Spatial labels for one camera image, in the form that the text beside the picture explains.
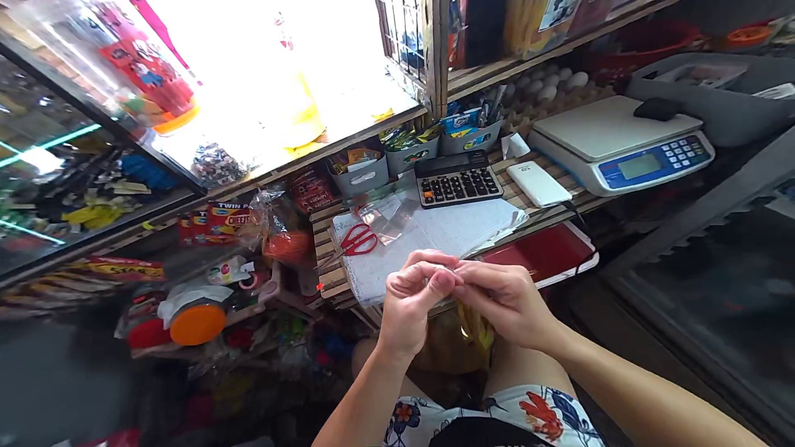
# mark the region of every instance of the metal grille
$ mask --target metal grille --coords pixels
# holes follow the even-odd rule
[[[425,85],[421,0],[375,0],[384,55],[413,82]]]

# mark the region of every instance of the calculator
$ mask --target calculator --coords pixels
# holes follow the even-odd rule
[[[486,151],[420,160],[414,166],[422,208],[439,208],[502,197]]]

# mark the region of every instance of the forearm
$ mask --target forearm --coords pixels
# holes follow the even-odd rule
[[[380,445],[410,363],[411,359],[394,358],[376,346],[312,445]]]
[[[678,385],[592,343],[570,328],[554,357],[640,446],[764,445],[740,424]]]

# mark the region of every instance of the gray tray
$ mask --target gray tray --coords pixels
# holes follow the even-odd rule
[[[439,152],[442,155],[461,154],[462,152],[477,149],[482,149],[488,152],[491,146],[494,145],[498,140],[500,127],[502,127],[502,120],[499,120],[494,124],[484,127],[483,129],[476,132],[466,134],[463,137],[453,138],[449,135],[442,135],[440,137],[441,142],[439,143]],[[472,142],[484,136],[487,137],[485,141],[472,145]]]
[[[386,152],[386,164],[390,168],[390,177],[397,177],[399,173],[404,173],[414,167],[414,163],[420,160],[436,158],[439,149],[439,137],[433,140],[418,144],[414,147],[404,149],[400,152]]]
[[[645,80],[651,72],[665,74],[695,63],[748,64],[728,90],[710,89],[658,80]],[[795,60],[783,57],[687,52],[666,57],[637,70],[626,95],[645,101],[660,97],[684,103],[684,112],[704,121],[704,133],[715,146],[741,146],[795,122],[795,100],[751,96],[766,88],[795,81]]]
[[[375,163],[352,173],[336,175],[330,168],[328,172],[345,197],[358,196],[371,189],[380,188],[390,180],[386,157],[381,157]]]

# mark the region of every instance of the floral shorts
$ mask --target floral shorts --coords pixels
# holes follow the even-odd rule
[[[457,418],[495,418],[534,433],[541,445],[605,447],[588,415],[575,398],[541,385],[499,391],[483,401],[484,411],[446,410],[434,401],[400,397],[395,403],[384,444],[425,447]]]

